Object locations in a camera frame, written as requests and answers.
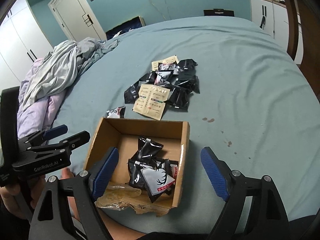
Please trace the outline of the black white snack packet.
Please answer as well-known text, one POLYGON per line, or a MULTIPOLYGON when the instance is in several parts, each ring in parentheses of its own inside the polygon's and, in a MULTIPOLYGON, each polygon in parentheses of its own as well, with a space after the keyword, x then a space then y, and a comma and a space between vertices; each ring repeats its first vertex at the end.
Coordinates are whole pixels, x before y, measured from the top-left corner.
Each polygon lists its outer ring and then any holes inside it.
POLYGON ((106 111, 104 118, 114 118, 114 119, 122 119, 125 115, 125 106, 120 106, 111 110, 106 111))

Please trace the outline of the large beige snack packet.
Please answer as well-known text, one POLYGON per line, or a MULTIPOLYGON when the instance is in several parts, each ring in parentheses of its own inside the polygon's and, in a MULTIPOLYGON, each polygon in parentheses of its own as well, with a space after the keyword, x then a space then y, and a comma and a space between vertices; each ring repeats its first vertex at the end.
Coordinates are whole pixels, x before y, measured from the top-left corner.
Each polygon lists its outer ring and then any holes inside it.
POLYGON ((170 89, 143 84, 139 89, 139 97, 132 110, 148 118, 161 120, 169 94, 170 89))

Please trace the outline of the black packets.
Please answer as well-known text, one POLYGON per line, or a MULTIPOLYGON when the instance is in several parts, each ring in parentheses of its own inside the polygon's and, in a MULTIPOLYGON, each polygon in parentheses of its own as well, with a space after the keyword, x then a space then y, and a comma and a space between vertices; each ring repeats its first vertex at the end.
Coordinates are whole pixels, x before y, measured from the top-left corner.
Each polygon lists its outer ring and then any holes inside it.
POLYGON ((128 160, 131 187, 146 190, 154 203, 163 193, 171 195, 175 188, 178 161, 158 156, 164 145, 150 138, 138 138, 138 150, 128 160))

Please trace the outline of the small beige snack packet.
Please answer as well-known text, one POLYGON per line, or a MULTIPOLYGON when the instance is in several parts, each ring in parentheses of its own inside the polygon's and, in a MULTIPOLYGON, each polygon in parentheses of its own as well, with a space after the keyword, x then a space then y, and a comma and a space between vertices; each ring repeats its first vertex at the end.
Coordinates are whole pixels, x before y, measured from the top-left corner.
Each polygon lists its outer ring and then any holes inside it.
POLYGON ((167 57, 167 58, 162 59, 162 60, 152 61, 152 63, 151 63, 152 71, 157 71, 160 63, 164 63, 164 64, 167 64, 167 63, 179 63, 179 59, 178 59, 177 55, 173 55, 173 56, 167 57))

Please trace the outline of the lilac duvet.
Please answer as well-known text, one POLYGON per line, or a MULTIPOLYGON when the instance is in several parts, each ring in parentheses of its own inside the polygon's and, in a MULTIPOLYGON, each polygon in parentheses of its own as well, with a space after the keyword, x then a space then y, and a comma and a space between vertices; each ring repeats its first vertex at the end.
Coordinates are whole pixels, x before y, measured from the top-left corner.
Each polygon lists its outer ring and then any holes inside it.
POLYGON ((21 82, 18 96, 19 109, 17 112, 17 136, 18 139, 29 136, 35 132, 48 130, 51 128, 60 106, 65 98, 66 90, 59 94, 47 96, 36 101, 25 111, 22 102, 27 85, 37 72, 43 58, 36 59, 21 82))

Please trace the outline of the clear plastic wrap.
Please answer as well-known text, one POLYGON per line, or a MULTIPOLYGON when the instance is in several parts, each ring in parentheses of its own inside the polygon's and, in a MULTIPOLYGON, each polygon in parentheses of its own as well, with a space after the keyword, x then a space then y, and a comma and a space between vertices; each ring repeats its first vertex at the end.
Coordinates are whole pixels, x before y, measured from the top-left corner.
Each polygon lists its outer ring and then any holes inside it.
POLYGON ((154 213, 157 217, 162 217, 170 211, 170 201, 171 198, 164 197, 152 203, 146 190, 110 182, 104 194, 95 201, 95 205, 101 209, 116 211, 123 211, 130 207, 137 215, 154 213))

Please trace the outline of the brown cardboard box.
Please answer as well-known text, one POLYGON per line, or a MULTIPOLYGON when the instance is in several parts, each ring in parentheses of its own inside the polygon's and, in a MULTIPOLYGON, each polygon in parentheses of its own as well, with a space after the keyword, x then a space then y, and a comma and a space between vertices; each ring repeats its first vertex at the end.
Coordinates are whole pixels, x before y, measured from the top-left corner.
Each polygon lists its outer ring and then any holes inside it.
POLYGON ((166 215, 179 206, 188 153, 187 121, 101 118, 93 134, 84 168, 89 170, 116 148, 118 164, 100 207, 130 206, 137 214, 166 215))

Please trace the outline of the grey crumpled blanket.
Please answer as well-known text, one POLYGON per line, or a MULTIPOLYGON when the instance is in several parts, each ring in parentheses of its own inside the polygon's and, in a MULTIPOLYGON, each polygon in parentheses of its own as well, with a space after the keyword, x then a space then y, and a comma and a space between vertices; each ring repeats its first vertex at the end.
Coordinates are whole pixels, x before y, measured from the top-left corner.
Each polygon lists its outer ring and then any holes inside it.
POLYGON ((117 45, 118 40, 108 42, 91 37, 80 42, 61 42, 43 58, 31 76, 20 106, 25 111, 36 101, 61 93, 117 45))

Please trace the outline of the white wardrobe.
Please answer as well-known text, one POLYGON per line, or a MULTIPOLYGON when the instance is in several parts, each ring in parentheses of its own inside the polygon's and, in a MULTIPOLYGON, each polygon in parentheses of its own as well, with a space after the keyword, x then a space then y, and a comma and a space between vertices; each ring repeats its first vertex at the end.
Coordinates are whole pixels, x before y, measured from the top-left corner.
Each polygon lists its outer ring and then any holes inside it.
POLYGON ((19 86, 33 62, 53 48, 27 0, 17 0, 1 23, 1 90, 19 86))

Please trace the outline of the white door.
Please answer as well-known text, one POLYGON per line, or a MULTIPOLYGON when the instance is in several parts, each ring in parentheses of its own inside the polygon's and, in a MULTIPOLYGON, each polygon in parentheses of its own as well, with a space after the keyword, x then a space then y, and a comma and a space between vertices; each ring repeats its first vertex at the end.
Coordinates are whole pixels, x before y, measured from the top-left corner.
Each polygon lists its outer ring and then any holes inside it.
POLYGON ((106 34, 86 0, 51 0, 48 7, 70 40, 79 42, 87 37, 106 40, 106 34))

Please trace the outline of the dark blue framed picture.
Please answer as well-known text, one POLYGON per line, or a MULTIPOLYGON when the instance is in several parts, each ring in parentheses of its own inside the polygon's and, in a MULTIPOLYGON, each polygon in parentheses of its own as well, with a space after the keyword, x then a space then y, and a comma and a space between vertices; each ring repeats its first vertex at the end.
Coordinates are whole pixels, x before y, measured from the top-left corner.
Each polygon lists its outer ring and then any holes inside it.
POLYGON ((106 38, 108 40, 115 37, 117 34, 121 35, 123 33, 127 33, 130 30, 138 29, 145 26, 145 21, 142 17, 136 16, 124 23, 121 23, 118 26, 115 26, 114 28, 108 30, 106 32, 106 38))

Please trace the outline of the white cabinet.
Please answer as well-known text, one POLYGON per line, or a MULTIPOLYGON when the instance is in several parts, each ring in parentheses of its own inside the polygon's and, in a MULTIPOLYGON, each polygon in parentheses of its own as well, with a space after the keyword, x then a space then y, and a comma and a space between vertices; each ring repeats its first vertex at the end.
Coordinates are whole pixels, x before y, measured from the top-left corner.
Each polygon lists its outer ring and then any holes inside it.
POLYGON ((250 4, 252 22, 287 49, 289 18, 285 0, 250 0, 250 4))

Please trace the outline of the black box behind bed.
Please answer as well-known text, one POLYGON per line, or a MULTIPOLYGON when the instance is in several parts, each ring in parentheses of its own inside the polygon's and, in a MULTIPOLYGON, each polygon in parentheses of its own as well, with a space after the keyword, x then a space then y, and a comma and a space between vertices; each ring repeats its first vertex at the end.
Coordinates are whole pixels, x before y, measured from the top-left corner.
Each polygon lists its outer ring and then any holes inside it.
POLYGON ((225 10, 225 9, 204 9, 204 16, 226 16, 226 17, 234 17, 233 10, 225 10))

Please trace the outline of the brown wooden chair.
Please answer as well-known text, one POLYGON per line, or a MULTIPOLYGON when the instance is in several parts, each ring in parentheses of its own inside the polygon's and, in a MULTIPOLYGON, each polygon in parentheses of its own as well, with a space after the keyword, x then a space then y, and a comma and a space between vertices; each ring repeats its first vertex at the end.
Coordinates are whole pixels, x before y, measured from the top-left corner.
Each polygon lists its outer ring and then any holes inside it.
POLYGON ((298 46, 298 27, 303 38, 303 57, 300 71, 313 92, 319 97, 319 0, 285 0, 289 19, 287 53, 295 59, 298 46))

